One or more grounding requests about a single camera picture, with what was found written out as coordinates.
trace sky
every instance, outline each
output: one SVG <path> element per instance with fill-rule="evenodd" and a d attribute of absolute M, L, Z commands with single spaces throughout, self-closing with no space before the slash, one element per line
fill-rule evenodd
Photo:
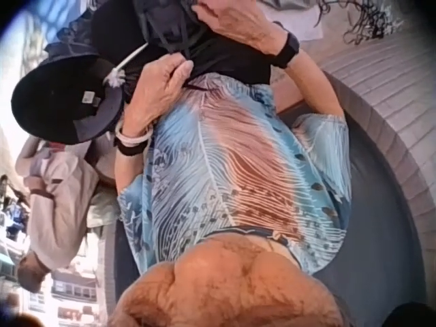
<path fill-rule="evenodd" d="M 25 17 L 18 15 L 0 40 L 0 127 L 6 135 L 13 161 L 28 136 L 15 121 L 10 104 L 14 87 L 20 80 L 24 40 Z M 2 162 L 7 160 L 3 155 L 0 153 Z"/>

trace black wristwatch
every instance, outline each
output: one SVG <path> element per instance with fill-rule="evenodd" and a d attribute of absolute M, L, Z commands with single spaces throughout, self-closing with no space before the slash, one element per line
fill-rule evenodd
<path fill-rule="evenodd" d="M 277 56 L 272 56 L 271 65 L 285 69 L 288 63 L 294 58 L 300 51 L 300 43 L 298 42 L 296 36 L 291 32 L 287 32 L 287 39 L 285 46 L 281 49 Z"/>
<path fill-rule="evenodd" d="M 125 146 L 119 138 L 115 137 L 114 145 L 118 148 L 122 155 L 127 157 L 133 157 L 135 155 L 140 155 L 144 152 L 147 145 L 149 145 L 149 140 L 145 140 L 144 142 L 135 145 L 135 146 Z"/>

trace white paper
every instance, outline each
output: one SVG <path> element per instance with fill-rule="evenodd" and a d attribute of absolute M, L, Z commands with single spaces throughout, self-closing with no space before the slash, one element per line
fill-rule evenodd
<path fill-rule="evenodd" d="M 275 10 L 268 5 L 258 3 L 267 19 L 279 21 L 283 27 L 292 32 L 300 41 L 319 40 L 323 38 L 322 24 L 315 27 L 320 15 L 316 5 L 307 10 Z"/>

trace brown fuzzy object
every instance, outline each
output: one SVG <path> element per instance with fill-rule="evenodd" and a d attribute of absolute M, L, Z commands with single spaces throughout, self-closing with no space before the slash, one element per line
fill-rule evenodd
<path fill-rule="evenodd" d="M 44 325 L 36 317 L 21 313 L 9 321 L 5 327 L 44 327 Z"/>

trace feather print fabric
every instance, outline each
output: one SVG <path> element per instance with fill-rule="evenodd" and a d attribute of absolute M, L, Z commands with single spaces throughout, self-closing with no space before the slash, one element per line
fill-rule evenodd
<path fill-rule="evenodd" d="M 140 272 L 218 232 L 288 247 L 314 273 L 340 249 L 350 210 L 344 119 L 300 117 L 292 131 L 266 85 L 207 74 L 155 128 L 144 174 L 119 196 Z"/>

